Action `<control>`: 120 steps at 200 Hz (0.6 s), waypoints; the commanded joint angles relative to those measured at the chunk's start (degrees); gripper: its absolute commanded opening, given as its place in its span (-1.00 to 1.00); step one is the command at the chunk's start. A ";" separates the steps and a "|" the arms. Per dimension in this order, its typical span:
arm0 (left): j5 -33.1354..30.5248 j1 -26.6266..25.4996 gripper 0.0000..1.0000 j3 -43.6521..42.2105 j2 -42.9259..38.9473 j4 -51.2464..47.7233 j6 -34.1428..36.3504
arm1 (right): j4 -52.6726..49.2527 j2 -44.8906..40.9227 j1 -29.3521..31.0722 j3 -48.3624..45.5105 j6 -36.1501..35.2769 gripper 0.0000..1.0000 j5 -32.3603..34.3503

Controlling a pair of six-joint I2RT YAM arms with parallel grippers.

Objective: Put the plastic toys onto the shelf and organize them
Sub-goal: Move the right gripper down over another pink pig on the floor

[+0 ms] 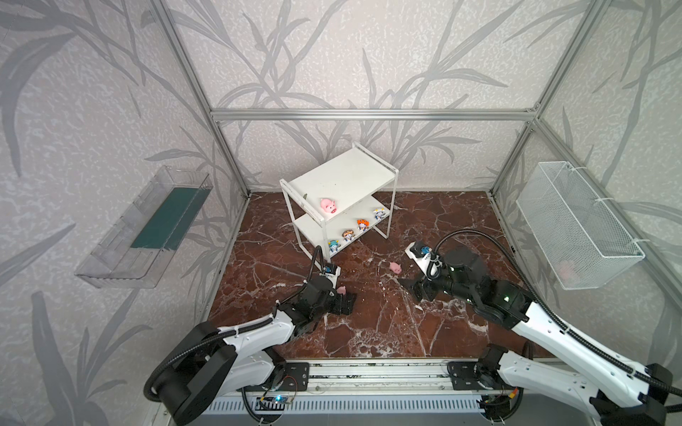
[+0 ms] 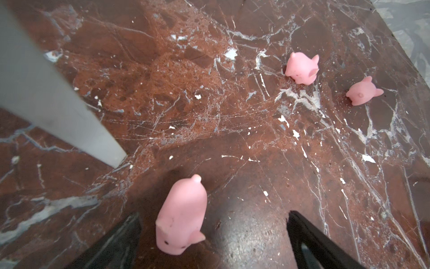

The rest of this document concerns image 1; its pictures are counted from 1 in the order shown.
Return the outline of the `blue cat figure teal hat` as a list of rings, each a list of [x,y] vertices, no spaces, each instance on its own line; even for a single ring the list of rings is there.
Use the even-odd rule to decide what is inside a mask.
[[[330,254],[335,254],[340,250],[340,243],[338,240],[328,241],[328,246],[329,246]]]

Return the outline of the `blue cat figure flower collar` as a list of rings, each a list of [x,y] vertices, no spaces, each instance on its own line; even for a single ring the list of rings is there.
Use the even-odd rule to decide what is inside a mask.
[[[348,242],[353,241],[354,238],[355,238],[355,232],[354,232],[353,229],[345,230],[345,231],[342,233],[342,237],[343,237],[343,239],[344,239],[345,241],[348,241]]]

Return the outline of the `orange octopus toy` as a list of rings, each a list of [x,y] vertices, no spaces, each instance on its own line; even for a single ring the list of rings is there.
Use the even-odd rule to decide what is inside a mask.
[[[358,219],[357,225],[361,232],[366,232],[369,229],[369,222],[366,219]]]

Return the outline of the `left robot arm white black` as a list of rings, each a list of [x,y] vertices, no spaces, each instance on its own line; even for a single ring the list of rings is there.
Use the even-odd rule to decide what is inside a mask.
[[[283,382],[287,362],[276,347],[313,333],[329,314],[353,311],[357,296],[337,290],[339,275],[316,247],[301,287],[269,314],[229,327],[209,321],[194,326],[147,378],[145,399],[162,404],[175,424],[187,425],[224,393]]]

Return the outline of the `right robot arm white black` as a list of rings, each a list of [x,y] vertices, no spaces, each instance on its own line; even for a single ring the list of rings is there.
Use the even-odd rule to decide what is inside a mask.
[[[518,286],[490,277],[482,258],[467,247],[446,254],[422,241],[405,250],[421,275],[402,280],[415,300],[439,294],[465,301],[489,323],[526,339],[519,355],[490,344],[476,362],[473,377],[486,389],[504,386],[509,394],[480,403],[491,422],[504,422],[524,390],[532,390],[582,411],[602,425],[663,425],[681,411],[668,405],[680,396],[671,372],[656,363],[642,365],[610,350],[561,319],[529,282]]]

